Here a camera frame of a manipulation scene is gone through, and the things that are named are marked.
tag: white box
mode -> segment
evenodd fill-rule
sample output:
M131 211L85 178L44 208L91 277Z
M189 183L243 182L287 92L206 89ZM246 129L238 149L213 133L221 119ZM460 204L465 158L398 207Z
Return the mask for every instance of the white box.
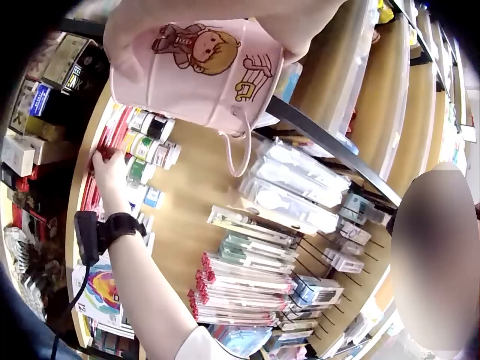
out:
M12 135L3 137L1 160L21 177L32 174L35 150L29 143Z
M33 163L49 164L74 158L76 147L68 141L50 142L34 135L24 135L23 140L35 150Z
M85 277L86 267L78 264L72 272L73 293L77 294ZM90 267L85 291L75 304L77 312L98 320L100 323L120 326L123 307L116 294L110 260L101 256L98 263Z

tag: store shelf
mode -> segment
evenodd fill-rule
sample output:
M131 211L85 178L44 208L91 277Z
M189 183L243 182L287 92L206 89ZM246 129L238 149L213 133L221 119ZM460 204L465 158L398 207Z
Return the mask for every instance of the store shelf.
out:
M450 52L452 58L453 58L453 65L456 66L456 53L453 50L452 44L450 43L450 39L448 38L447 34L445 33L445 30L443 28L440 28L442 31L442 36L445 39L445 42L447 44L447 49Z
M403 196L427 167L435 113L435 72L432 63L410 68L402 136L387 184Z
M359 274L334 274L333 278L345 288L342 301L323 311L318 318L319 327L308 339L319 357L355 319L368 298L378 291L389 268L391 237L385 227L367 222L363 229L372 235L372 240L364 247L365 254L358 256L365 263L365 271Z
M445 86L450 87L449 86L450 83L448 79L450 76L450 69L451 69L452 62L450 60L448 50L445 49L445 43L442 37L442 29L440 27L440 24L437 22L432 24L432 36L433 36L433 42L438 48L437 64L438 64L438 67L440 68L441 76L444 80Z
M84 139L79 150L75 171L73 173L72 186L70 188L66 222L67 227L65 229L65 267L67 270L67 286L70 301L72 301L75 296L72 288L72 271L80 260L78 243L74 229L74 215L78 210L80 210L80 205L82 203L85 183L89 171L90 158L96 149L96 145L100 139L103 128L108 121L108 116L113 106L113 100L110 98L109 86L109 82L107 82L88 123ZM86 328L84 316L73 309L72 318L75 331L77 333L78 342L81 347L86 348L87 346L91 345L92 339L89 335L88 329Z
M374 0L344 3L314 38L306 56L290 103L332 134L347 132L365 73L375 14Z
M105 24L82 19L62 19L57 26L57 29L59 31L87 37L98 43L102 43Z
M465 79L463 76L462 59L460 56L460 48L458 42L454 40L454 51L456 53L456 66L453 68L453 79L455 86L455 95L453 102L455 104L456 122L459 124L466 124L466 100L465 100Z
M449 89L446 88L444 80L442 79L440 68L437 65L437 62L435 61L435 56L433 55L430 47L428 46L427 41L424 38L424 35L422 32L419 30L419 28L416 25L416 22L412 21L411 17L409 16L408 12L405 11L404 5L403 5L403 0L390 0L390 3L394 7L394 12L402 12L408 20L408 23L415 29L417 30L417 38L418 42L423 50L424 57L421 59L419 64L424 64L424 63L429 63L431 62L433 64L433 68L435 69L435 73L437 74L437 81L439 83L440 89L446 91L449 93Z
M442 136L444 133L444 124L448 119L448 98L445 91L439 92L435 100L435 118L432 131L432 142L428 154L426 171L433 169L438 164L440 158L440 149L442 147Z
M13 277L13 257L8 251L3 238L3 229L12 223L12 202L7 198L8 187L3 182L0 182L0 229L1 229L1 244L0 244L0 258L5 269L5 273L12 282L14 289L20 294L18 281Z
M433 41L433 34L432 34L432 22L430 21L430 14L425 8L418 9L418 16L417 16L417 28L420 30L422 35L423 41L425 46L429 49L432 61L436 61L436 51L434 48L436 47Z
M359 157L386 180L395 157L405 117L410 70L408 22L397 20L379 26L355 106L351 140Z
M382 194L394 206L400 204L401 198L390 188L380 176L373 171L362 159L351 153L335 137L324 130L321 126L310 120L293 106L285 103L277 97L273 97L267 106L266 112L281 121L288 122L288 126L296 132L309 138L331 153L338 161L347 168L359 173L362 178L369 181L377 191Z

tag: product box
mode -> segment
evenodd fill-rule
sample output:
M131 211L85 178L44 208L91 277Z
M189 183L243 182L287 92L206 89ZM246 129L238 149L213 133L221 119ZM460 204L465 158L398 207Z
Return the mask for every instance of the product box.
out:
M76 155L76 147L68 141L49 142L32 135L23 136L23 140L34 148L36 165L72 159Z
M66 132L65 127L61 125L52 125L30 115L23 117L22 122L11 122L10 129L14 130L20 135L32 134L52 142L62 141L65 138Z
M341 219L339 227L340 235L363 246L365 246L368 240L372 237L368 232L345 219Z
M65 128L63 126L52 125L35 116L28 117L25 132L52 142L62 141L65 138Z
M20 91L15 106L13 107L12 118L10 119L9 128L22 134L25 132L26 120L30 115L30 107L32 105L38 83L32 80L24 79L20 86Z
M23 210L15 203L12 204L12 217L13 225L22 229L32 244L48 241L57 235L57 218L46 221L37 214Z
M3 137L1 160L19 176L28 176L32 173L35 150L22 139L12 135Z
M68 34L51 57L42 81L56 90L85 94L105 85L101 75L108 70L105 52L95 41Z
M32 80L40 81L45 70L50 64L50 60L57 50L60 43L65 38L63 32L52 32L48 34L40 48L35 51L27 65L26 76Z
M85 277L86 267L78 264L72 272L73 292L76 294ZM100 323L120 326L123 308L115 286L110 260L101 256L90 268L85 291L75 305L77 312Z

